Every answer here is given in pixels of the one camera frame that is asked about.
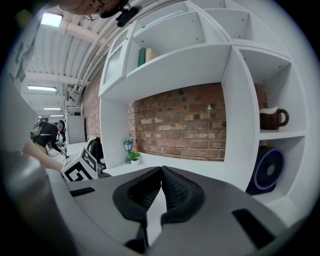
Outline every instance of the ceiling light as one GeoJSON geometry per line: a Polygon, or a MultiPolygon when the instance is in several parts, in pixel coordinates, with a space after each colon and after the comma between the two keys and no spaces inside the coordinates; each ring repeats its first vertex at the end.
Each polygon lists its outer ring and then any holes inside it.
{"type": "Polygon", "coordinates": [[[62,17],[62,15],[45,12],[42,14],[41,24],[59,27],[62,17]]]}
{"type": "Polygon", "coordinates": [[[34,86],[34,85],[28,85],[29,90],[39,90],[39,91],[50,91],[50,92],[56,92],[57,88],[55,87],[43,87],[43,86],[34,86]]]}
{"type": "Polygon", "coordinates": [[[61,107],[45,107],[44,110],[61,110],[61,107]]]}

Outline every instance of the brick wall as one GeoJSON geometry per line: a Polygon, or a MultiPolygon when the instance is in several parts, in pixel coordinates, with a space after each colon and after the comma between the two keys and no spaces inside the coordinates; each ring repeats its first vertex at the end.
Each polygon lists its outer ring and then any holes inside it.
{"type": "MultiPolygon", "coordinates": [[[[260,108],[267,108],[256,85],[260,108]]],[[[136,101],[128,110],[133,150],[173,158],[223,161],[227,123],[220,83],[196,85],[136,101]]]]}
{"type": "Polygon", "coordinates": [[[90,137],[100,137],[100,99],[99,87],[102,70],[92,80],[86,88],[81,103],[83,104],[83,115],[85,118],[85,129],[87,139],[90,137]]]}

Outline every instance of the backpack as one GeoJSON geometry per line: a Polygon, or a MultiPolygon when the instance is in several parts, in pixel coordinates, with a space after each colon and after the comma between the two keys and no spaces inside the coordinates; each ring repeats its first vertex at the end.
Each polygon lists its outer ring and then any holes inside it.
{"type": "Polygon", "coordinates": [[[35,126],[32,128],[32,131],[30,132],[29,138],[33,142],[41,135],[41,136],[51,136],[51,134],[41,134],[43,128],[48,122],[45,120],[40,120],[35,124],[35,126]]]}
{"type": "Polygon", "coordinates": [[[96,137],[95,139],[90,140],[86,149],[96,159],[96,161],[101,164],[100,159],[104,157],[104,153],[100,138],[96,137]]]}

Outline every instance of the small lamp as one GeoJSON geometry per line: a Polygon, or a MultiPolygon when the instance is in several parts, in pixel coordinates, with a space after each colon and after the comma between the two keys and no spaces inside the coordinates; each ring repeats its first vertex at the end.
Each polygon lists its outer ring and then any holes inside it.
{"type": "Polygon", "coordinates": [[[125,163],[126,163],[126,164],[131,164],[131,160],[130,160],[130,158],[129,158],[129,155],[130,155],[130,151],[132,150],[133,142],[127,139],[127,140],[123,143],[123,145],[124,145],[124,149],[125,149],[126,151],[128,151],[128,156],[126,157],[125,163]]]}

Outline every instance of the ceiling beam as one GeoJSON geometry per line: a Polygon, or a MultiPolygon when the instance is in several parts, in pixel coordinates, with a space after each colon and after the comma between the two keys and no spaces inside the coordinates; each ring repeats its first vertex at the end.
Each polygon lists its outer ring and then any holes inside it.
{"type": "Polygon", "coordinates": [[[35,72],[27,72],[26,81],[44,81],[44,82],[56,82],[56,83],[65,83],[74,85],[77,82],[77,78],[69,77],[65,75],[56,75],[56,74],[45,74],[45,73],[35,73],[35,72]]]}
{"type": "MultiPolygon", "coordinates": [[[[80,38],[83,39],[87,42],[93,43],[97,38],[98,38],[98,34],[86,29],[82,26],[67,22],[62,20],[59,26],[61,29],[64,30],[64,32],[76,37],[76,38],[80,38]]],[[[102,45],[103,43],[106,42],[107,39],[102,38],[99,42],[99,46],[102,45]]]]}

